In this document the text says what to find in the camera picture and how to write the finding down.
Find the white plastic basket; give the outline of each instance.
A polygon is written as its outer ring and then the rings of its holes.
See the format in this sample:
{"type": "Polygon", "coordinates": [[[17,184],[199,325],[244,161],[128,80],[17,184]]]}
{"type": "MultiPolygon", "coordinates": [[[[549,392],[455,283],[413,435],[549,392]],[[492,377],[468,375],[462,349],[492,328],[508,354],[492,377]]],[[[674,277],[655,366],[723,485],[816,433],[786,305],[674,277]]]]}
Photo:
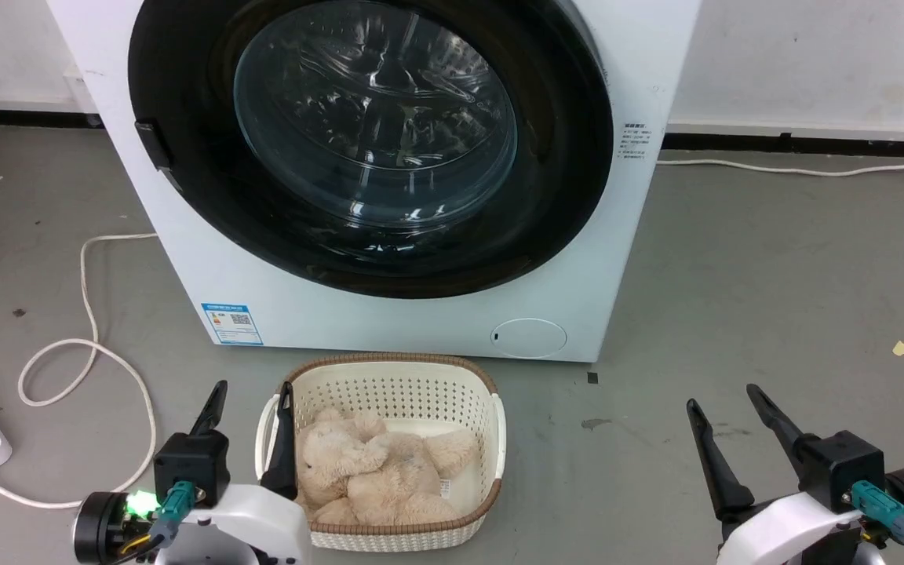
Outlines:
{"type": "Polygon", "coordinates": [[[477,365],[456,357],[369,353],[313,361],[288,375],[293,389],[295,433],[320,410],[370,411],[388,429],[420,436],[467,428],[476,434],[480,458],[447,485],[462,518],[416,526],[341,526],[310,523],[317,547],[366,552],[423,551],[454,547],[480,529],[505,473],[505,408],[498,387],[477,365]]]}

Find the white washing machine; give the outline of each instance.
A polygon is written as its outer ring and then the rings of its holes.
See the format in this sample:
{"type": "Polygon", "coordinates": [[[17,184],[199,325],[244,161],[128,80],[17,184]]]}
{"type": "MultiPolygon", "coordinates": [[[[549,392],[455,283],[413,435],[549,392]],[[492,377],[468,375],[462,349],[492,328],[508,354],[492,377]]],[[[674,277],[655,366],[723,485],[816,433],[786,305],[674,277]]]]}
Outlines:
{"type": "Polygon", "coordinates": [[[700,0],[48,0],[215,343],[595,361],[700,0]]]}

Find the beige teddy bear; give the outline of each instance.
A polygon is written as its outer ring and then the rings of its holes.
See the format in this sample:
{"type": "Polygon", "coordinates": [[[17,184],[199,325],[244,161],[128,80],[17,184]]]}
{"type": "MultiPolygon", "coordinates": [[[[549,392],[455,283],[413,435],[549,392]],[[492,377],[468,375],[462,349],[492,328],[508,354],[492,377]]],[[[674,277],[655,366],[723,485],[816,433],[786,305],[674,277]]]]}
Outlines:
{"type": "Polygon", "coordinates": [[[308,516],[344,497],[349,476],[377,471],[383,465],[387,450],[371,440],[385,432],[386,425],[379,416],[345,418],[339,410],[327,408],[298,433],[295,466],[299,503],[308,516]]]}
{"type": "Polygon", "coordinates": [[[324,505],[314,516],[320,523],[398,526],[444,522],[459,512],[441,498],[440,479],[451,479],[479,454],[469,430],[421,439],[389,432],[374,437],[372,448],[387,451],[377,471],[348,479],[348,496],[324,505]]]}

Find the brown basket rim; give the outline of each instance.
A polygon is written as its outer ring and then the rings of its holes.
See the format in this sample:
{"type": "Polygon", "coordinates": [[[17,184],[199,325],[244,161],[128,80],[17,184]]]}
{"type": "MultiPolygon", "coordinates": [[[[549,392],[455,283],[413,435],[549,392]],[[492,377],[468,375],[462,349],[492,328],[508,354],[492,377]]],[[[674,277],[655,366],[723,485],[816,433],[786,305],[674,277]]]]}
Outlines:
{"type": "MultiPolygon", "coordinates": [[[[461,357],[452,357],[449,355],[434,355],[430,353],[354,353],[349,355],[334,355],[333,357],[323,357],[315,359],[299,366],[297,369],[288,373],[284,382],[295,382],[299,377],[311,371],[312,369],[324,367],[326,365],[344,365],[348,363],[369,363],[369,362],[403,362],[403,363],[437,363],[441,365],[452,365],[466,369],[479,377],[479,379],[487,386],[490,394],[497,394],[498,387],[494,385],[493,379],[484,369],[473,361],[463,359],[461,357]]],[[[458,530],[469,526],[470,523],[476,522],[478,519],[487,515],[487,512],[493,507],[494,502],[498,499],[501,491],[501,479],[494,479],[480,506],[470,512],[466,516],[458,519],[449,519],[445,522],[433,523],[417,523],[413,526],[345,526],[339,523],[319,523],[309,522],[309,530],[320,534],[340,534],[344,536],[406,536],[412,534],[427,534],[432,532],[444,532],[445,530],[458,530]]]]}

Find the blue and white sticker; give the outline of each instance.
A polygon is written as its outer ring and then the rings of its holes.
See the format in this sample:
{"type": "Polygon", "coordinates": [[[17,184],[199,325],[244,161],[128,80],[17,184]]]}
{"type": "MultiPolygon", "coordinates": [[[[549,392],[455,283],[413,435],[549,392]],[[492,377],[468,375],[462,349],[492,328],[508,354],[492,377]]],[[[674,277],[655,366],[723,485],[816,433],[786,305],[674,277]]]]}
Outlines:
{"type": "Polygon", "coordinates": [[[221,344],[263,344],[261,332],[244,304],[201,304],[221,344]]]}

